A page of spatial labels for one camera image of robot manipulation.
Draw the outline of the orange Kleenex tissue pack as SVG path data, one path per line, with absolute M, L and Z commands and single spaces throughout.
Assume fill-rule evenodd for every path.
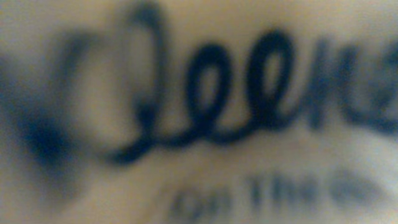
M 2 1 L 2 223 L 396 223 L 396 1 Z

